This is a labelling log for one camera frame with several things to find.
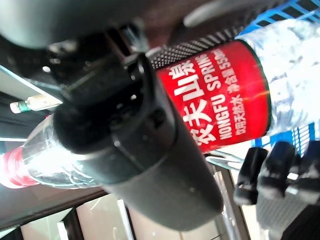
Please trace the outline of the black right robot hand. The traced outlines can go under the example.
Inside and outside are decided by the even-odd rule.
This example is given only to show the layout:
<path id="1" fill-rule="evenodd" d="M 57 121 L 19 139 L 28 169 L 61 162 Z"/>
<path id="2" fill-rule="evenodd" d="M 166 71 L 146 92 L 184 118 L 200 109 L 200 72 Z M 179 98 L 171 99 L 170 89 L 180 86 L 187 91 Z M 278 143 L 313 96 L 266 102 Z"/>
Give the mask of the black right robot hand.
<path id="1" fill-rule="evenodd" d="M 242 0 L 3 0 L 0 65 L 62 101 L 0 181 L 102 186 L 178 231 L 223 208 L 219 188 L 146 52 L 224 30 Z"/>

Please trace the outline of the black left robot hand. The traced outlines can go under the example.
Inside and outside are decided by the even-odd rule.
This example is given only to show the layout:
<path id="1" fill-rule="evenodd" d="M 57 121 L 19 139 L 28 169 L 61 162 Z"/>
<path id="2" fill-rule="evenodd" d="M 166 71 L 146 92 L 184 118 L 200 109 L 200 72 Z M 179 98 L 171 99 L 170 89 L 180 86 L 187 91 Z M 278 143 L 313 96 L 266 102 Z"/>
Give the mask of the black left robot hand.
<path id="1" fill-rule="evenodd" d="M 248 150 L 235 185 L 234 202 L 254 205 L 265 240 L 320 238 L 320 142 L 310 141 L 303 156 L 285 141 L 271 151 Z"/>

